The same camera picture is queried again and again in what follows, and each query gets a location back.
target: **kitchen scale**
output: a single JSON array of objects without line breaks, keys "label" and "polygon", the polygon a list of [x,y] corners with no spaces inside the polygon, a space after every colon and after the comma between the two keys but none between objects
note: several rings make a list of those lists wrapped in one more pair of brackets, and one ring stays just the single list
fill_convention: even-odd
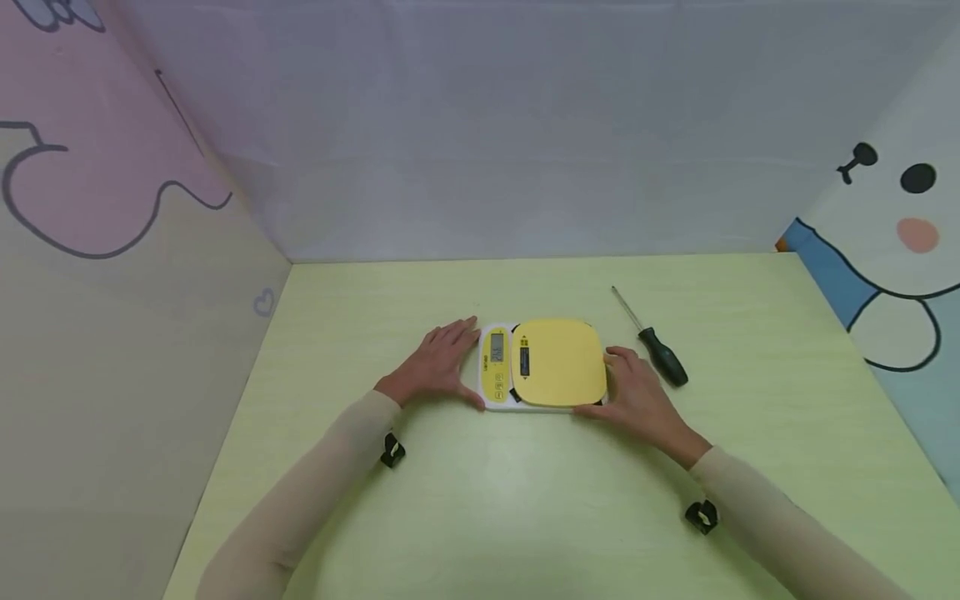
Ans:
[{"label": "kitchen scale", "polygon": [[477,391],[487,410],[562,413],[607,401],[600,337],[582,321],[492,324],[479,348]]}]

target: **wall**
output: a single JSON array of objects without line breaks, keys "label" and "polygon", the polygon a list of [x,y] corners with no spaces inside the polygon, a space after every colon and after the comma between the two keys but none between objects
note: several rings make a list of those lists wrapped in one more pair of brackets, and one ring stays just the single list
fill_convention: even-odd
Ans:
[{"label": "wall", "polygon": [[850,138],[876,162],[853,166],[849,184],[834,173],[781,245],[800,254],[960,502],[957,72],[960,30],[876,126]]},{"label": "wall", "polygon": [[289,264],[66,6],[0,2],[0,597],[149,600]]},{"label": "wall", "polygon": [[766,252],[952,4],[125,8],[259,225],[315,261]]}]

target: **screwdriver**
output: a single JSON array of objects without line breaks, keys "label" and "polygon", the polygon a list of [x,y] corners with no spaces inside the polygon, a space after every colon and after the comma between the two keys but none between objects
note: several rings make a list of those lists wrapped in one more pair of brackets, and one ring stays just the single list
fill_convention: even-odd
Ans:
[{"label": "screwdriver", "polygon": [[680,363],[680,359],[677,358],[673,350],[660,341],[653,327],[644,327],[640,324],[640,319],[638,319],[634,311],[630,309],[627,301],[620,296],[620,292],[616,290],[615,285],[610,286],[610,289],[613,290],[613,295],[616,296],[616,299],[620,301],[620,305],[623,306],[627,314],[630,315],[630,319],[634,322],[636,328],[640,330],[637,337],[640,339],[640,342],[643,342],[643,345],[647,347],[647,351],[650,352],[650,362],[654,364],[657,371],[675,388],[679,388],[689,381],[684,366]]}]

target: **digital scale display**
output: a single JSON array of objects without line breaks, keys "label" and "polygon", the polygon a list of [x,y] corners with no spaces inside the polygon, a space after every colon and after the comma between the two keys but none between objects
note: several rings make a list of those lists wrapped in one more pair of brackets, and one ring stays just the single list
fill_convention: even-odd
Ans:
[{"label": "digital scale display", "polygon": [[490,362],[503,362],[503,334],[493,333],[490,336]]}]

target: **black strap clip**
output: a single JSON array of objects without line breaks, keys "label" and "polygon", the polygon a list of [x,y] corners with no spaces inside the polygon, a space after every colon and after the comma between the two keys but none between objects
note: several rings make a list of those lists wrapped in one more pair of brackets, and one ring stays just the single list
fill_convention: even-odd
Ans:
[{"label": "black strap clip", "polygon": [[697,531],[706,535],[713,531],[713,528],[720,522],[720,516],[717,514],[717,507],[709,500],[703,502],[694,502],[686,509],[684,518],[697,528]]},{"label": "black strap clip", "polygon": [[389,468],[393,468],[400,462],[400,459],[407,455],[406,448],[400,445],[393,431],[383,439],[383,449],[384,452],[380,455],[380,462]]}]

